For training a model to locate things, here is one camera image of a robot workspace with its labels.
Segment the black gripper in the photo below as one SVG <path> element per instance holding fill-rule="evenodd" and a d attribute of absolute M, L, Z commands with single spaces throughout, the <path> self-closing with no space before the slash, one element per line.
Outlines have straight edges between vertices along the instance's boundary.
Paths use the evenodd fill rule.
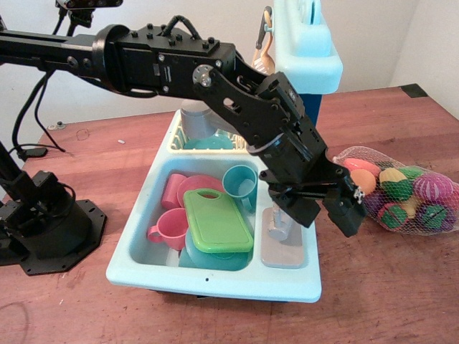
<path fill-rule="evenodd" d="M 264 145 L 250 145 L 267 169 L 260 173 L 271 199 L 298 224 L 309 227 L 320 213 L 313 199 L 324 199 L 330 220 L 345 237 L 357 234 L 367 210 L 365 194 L 350 173 L 326 156 L 327 145 L 304 118 L 283 126 L 280 134 Z"/>

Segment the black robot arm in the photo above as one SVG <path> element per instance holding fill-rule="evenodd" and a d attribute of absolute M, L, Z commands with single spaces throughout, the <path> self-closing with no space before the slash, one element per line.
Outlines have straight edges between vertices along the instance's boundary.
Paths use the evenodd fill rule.
<path fill-rule="evenodd" d="M 231 125 L 265 164 L 260 178 L 272 200 L 309 226 L 321 208 L 345 236 L 366 216 L 349 171 L 331 162 L 327 145 L 282 72 L 264 75 L 233 44 L 202 39 L 187 24 L 137 31 L 111 24 L 96 35 L 63 37 L 1 30 L 1 61 L 62 70 L 128 97 L 201 100 Z"/>

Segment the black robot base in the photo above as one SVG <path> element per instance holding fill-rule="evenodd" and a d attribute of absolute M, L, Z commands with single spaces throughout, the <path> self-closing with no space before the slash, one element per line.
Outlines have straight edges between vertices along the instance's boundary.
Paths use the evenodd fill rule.
<path fill-rule="evenodd" d="M 29 276 L 66 272 L 97 249 L 107 216 L 56 175 L 30 177 L 1 149 L 1 265 L 17 264 Z"/>

